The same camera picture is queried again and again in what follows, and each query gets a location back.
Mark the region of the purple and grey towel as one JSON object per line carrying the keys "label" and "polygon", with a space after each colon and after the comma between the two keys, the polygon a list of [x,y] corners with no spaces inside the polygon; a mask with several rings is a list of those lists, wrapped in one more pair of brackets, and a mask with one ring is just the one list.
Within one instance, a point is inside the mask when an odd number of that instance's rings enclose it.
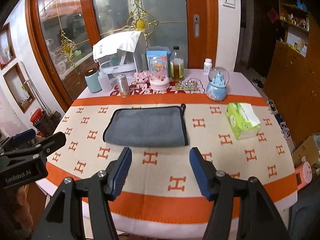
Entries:
{"label": "purple and grey towel", "polygon": [[114,111],[103,141],[128,147],[172,148],[189,145],[186,105],[122,108]]}

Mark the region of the red bucket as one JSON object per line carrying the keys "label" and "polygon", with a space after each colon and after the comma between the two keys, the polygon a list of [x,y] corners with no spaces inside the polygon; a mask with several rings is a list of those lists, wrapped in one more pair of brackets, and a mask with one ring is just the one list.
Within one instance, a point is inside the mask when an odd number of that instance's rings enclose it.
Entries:
{"label": "red bucket", "polygon": [[37,124],[44,117],[43,110],[38,108],[30,117],[30,122]]}

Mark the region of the pink appliance on floor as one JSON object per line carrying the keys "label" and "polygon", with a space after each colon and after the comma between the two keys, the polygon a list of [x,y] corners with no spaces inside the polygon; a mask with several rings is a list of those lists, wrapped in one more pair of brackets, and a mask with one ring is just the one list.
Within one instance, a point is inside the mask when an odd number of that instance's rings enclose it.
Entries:
{"label": "pink appliance on floor", "polygon": [[308,161],[302,163],[295,169],[297,189],[298,191],[304,188],[312,181],[312,169]]}

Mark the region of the white plastic squeeze bottle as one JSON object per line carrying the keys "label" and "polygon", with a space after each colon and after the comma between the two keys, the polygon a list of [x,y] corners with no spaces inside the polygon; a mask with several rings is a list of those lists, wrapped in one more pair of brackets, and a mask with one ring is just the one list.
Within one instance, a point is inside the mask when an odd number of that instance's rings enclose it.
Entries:
{"label": "white plastic squeeze bottle", "polygon": [[107,93],[112,89],[112,85],[108,78],[108,75],[103,71],[99,72],[98,81],[103,92]]}

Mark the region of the cardboard box on floor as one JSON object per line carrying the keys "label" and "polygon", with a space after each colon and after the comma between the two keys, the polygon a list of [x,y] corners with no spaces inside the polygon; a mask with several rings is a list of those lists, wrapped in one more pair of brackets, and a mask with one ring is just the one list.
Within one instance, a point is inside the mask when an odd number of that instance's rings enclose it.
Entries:
{"label": "cardboard box on floor", "polygon": [[312,166],[319,164],[319,133],[309,136],[292,154],[295,167],[308,161]]}

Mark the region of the green tissue pack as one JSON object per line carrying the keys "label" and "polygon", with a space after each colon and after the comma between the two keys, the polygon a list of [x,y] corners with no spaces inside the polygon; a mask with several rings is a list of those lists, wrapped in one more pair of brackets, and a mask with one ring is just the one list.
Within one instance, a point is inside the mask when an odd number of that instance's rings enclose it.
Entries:
{"label": "green tissue pack", "polygon": [[255,137],[261,130],[261,122],[249,103],[229,103],[226,117],[237,140]]}

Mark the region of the silver orange can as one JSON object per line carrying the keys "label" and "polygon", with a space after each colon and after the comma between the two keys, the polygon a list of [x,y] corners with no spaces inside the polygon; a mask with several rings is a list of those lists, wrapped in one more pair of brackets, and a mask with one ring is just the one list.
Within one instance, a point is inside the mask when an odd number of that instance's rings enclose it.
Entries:
{"label": "silver orange can", "polygon": [[130,89],[126,76],[120,74],[116,77],[116,81],[119,88],[120,96],[122,98],[127,98],[128,96],[130,96]]}

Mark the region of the white countertop appliance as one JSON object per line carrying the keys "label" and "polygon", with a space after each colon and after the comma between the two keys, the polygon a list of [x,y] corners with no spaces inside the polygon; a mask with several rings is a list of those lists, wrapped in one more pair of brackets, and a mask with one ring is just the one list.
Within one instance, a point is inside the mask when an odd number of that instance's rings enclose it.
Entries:
{"label": "white countertop appliance", "polygon": [[143,55],[146,53],[146,40],[140,41],[134,53],[118,50],[116,54],[100,58],[98,61],[100,69],[112,76],[125,74],[133,77],[135,72],[143,70]]}

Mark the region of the pink block pig figure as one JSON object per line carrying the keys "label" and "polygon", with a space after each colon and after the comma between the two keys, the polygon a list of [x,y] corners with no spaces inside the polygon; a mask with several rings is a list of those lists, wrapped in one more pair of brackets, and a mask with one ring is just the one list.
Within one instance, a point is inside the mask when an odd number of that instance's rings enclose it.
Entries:
{"label": "pink block pig figure", "polygon": [[143,72],[135,72],[133,75],[135,78],[135,81],[133,82],[134,85],[142,85],[147,84],[149,82],[149,74],[146,71]]}

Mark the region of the orange-framed glass sliding door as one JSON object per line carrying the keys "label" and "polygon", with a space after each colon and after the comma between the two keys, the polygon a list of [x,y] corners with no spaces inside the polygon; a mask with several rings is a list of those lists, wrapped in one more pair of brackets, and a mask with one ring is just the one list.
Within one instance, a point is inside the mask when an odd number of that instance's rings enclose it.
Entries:
{"label": "orange-framed glass sliding door", "polygon": [[139,30],[146,46],[179,47],[185,67],[201,69],[217,52],[217,0],[25,0],[28,35],[40,71],[63,110],[97,68],[102,38]]}

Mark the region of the white cloth on appliance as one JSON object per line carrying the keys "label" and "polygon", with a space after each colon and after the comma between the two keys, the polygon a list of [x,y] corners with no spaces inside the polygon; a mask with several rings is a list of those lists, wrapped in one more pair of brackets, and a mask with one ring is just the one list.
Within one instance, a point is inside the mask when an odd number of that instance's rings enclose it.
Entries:
{"label": "white cloth on appliance", "polygon": [[118,50],[134,53],[140,41],[144,41],[141,31],[122,31],[108,35],[93,46],[93,60],[116,54]]}

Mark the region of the blue snack box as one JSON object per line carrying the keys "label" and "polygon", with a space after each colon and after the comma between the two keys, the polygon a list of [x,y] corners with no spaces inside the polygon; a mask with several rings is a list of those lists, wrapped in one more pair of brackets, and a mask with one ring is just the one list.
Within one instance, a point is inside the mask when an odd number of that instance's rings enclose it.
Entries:
{"label": "blue snack box", "polygon": [[168,47],[149,47],[146,51],[149,73],[158,79],[170,77],[170,57],[171,51]]}

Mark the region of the white pill bottle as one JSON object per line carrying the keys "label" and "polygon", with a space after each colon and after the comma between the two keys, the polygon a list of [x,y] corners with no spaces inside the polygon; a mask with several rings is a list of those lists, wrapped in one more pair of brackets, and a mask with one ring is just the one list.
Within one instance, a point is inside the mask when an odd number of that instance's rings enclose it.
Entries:
{"label": "white pill bottle", "polygon": [[212,69],[212,59],[206,58],[203,64],[203,73],[204,75],[209,75],[210,70]]}

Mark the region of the amber liquid glass bottle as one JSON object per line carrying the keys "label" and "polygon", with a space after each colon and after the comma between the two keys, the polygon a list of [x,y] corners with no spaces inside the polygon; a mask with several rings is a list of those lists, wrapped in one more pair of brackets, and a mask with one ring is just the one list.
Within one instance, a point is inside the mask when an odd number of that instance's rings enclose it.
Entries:
{"label": "amber liquid glass bottle", "polygon": [[180,54],[179,46],[173,46],[170,58],[170,73],[174,81],[180,81],[184,78],[184,59]]}

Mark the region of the white wall switch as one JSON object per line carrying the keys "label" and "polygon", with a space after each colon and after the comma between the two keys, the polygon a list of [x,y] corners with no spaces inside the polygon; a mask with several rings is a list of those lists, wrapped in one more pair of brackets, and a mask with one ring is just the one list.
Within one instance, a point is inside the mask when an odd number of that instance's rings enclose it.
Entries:
{"label": "white wall switch", "polygon": [[235,0],[222,0],[222,5],[235,9]]}

